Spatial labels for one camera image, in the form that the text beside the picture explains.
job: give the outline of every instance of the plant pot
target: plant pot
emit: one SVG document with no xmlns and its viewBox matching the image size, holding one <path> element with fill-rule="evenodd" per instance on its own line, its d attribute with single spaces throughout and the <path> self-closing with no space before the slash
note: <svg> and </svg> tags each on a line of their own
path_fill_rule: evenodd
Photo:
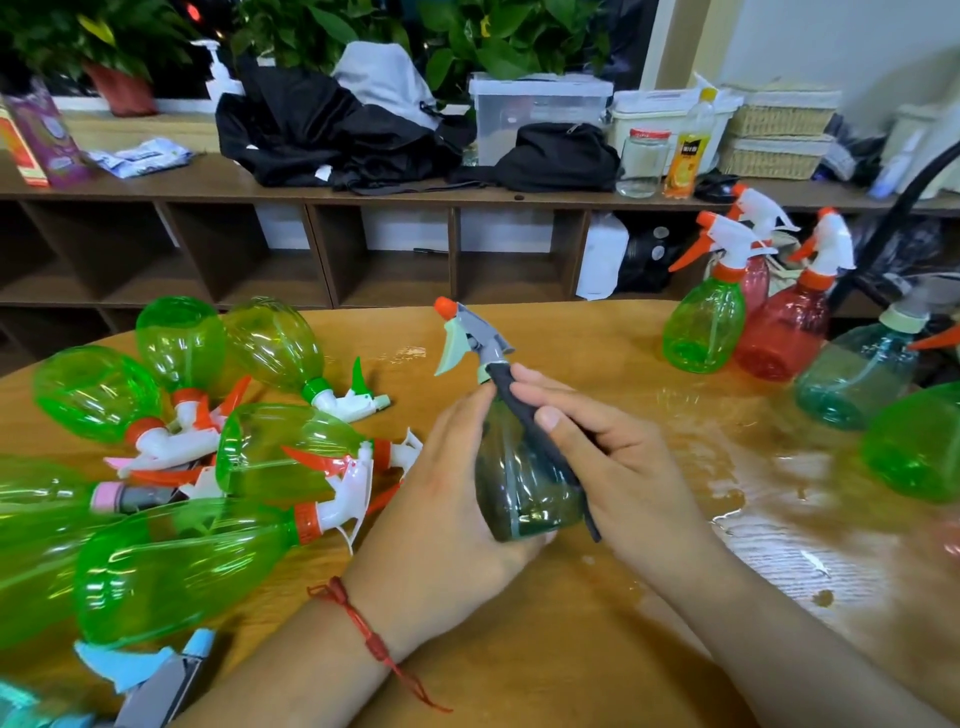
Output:
<svg viewBox="0 0 960 728">
<path fill-rule="evenodd" d="M 123 71 L 89 61 L 84 61 L 84 71 L 93 81 L 100 95 L 107 99 L 110 112 L 114 116 L 156 114 L 154 91 L 145 79 L 138 79 Z"/>
</svg>

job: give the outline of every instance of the person's right hand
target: person's right hand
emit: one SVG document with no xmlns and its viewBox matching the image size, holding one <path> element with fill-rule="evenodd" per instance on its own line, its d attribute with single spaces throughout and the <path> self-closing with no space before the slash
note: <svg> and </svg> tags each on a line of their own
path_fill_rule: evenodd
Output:
<svg viewBox="0 0 960 728">
<path fill-rule="evenodd" d="M 539 408 L 537 424 L 580 478 L 597 528 L 621 561 L 656 589 L 701 563 L 704 549 L 722 548 L 657 425 L 522 364 L 511 372 L 511 391 Z"/>
</svg>

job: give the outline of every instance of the wet table surface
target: wet table surface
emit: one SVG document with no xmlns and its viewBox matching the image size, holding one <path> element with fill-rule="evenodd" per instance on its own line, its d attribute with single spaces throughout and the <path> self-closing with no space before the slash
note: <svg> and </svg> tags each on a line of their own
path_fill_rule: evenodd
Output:
<svg viewBox="0 0 960 728">
<path fill-rule="evenodd" d="M 792 406 L 788 390 L 733 366 L 713 376 L 670 367 L 660 356 L 659 332 L 672 307 L 611 301 L 474 310 L 516 347 L 515 360 L 658 422 L 705 518 L 733 551 L 960 720 L 960 564 L 931 536 L 948 512 L 873 481 L 858 464 L 858 438 L 816 428 Z M 372 389 L 394 400 L 357 424 L 365 434 L 399 440 L 410 426 L 424 436 L 437 414 L 475 385 L 474 362 L 466 360 L 433 377 L 444 328 L 431 308 L 304 315 L 337 391 L 347 389 L 349 364 L 359 354 Z M 132 334 L 105 343 L 134 352 Z M 46 420 L 31 401 L 30 377 L 26 369 L 0 380 L 2 449 L 57 458 L 108 479 L 100 462 L 108 452 Z M 251 392 L 293 400 L 259 385 Z M 332 534 L 291 553 L 215 622 L 220 640 L 205 678 L 216 680 L 243 660 L 307 599 L 307 586 L 339 573 L 347 560 Z M 87 706 L 108 710 L 116 699 L 73 656 L 75 637 L 66 623 L 2 652 L 0 674 L 39 690 L 69 685 Z M 180 647 L 183 638 L 170 643 Z M 456 713 L 429 711 L 391 679 L 357 725 L 753 724 L 679 618 L 582 526 L 561 533 L 503 595 L 422 648 L 409 667 Z"/>
</svg>

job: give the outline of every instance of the green plant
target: green plant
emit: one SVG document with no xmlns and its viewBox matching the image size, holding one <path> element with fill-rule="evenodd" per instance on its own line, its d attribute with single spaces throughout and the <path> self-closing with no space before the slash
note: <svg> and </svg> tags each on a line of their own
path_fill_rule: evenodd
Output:
<svg viewBox="0 0 960 728">
<path fill-rule="evenodd" d="M 150 79 L 147 61 L 188 63 L 193 27 L 167 0 L 3 0 L 0 33 L 35 71 L 79 77 L 85 62 Z"/>
<path fill-rule="evenodd" d="M 234 54 L 273 56 L 281 66 L 329 73 L 353 40 L 398 43 L 410 53 L 403 24 L 372 0 L 241 0 Z"/>
<path fill-rule="evenodd" d="M 599 5 L 599 0 L 420 0 L 424 27 L 445 40 L 427 62 L 426 81 L 437 90 L 451 69 L 461 77 L 474 67 L 503 80 L 540 71 L 559 74 L 582 65 L 588 52 L 594 67 L 601 66 L 610 39 L 591 31 Z"/>
</svg>

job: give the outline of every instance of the black cloth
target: black cloth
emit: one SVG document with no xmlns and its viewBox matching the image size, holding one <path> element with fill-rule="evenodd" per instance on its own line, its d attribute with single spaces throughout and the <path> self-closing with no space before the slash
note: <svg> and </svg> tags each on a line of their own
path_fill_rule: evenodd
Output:
<svg viewBox="0 0 960 728">
<path fill-rule="evenodd" d="M 246 96 L 217 105 L 220 152 L 267 187 L 372 189 L 442 177 L 476 136 L 472 122 L 442 117 L 434 132 L 352 93 L 319 71 L 237 63 Z M 329 177 L 317 177 L 328 164 Z"/>
<path fill-rule="evenodd" d="M 620 156 L 591 124 L 544 122 L 516 132 L 516 146 L 493 167 L 459 167 L 447 181 L 482 182 L 517 192 L 610 192 Z"/>
</svg>

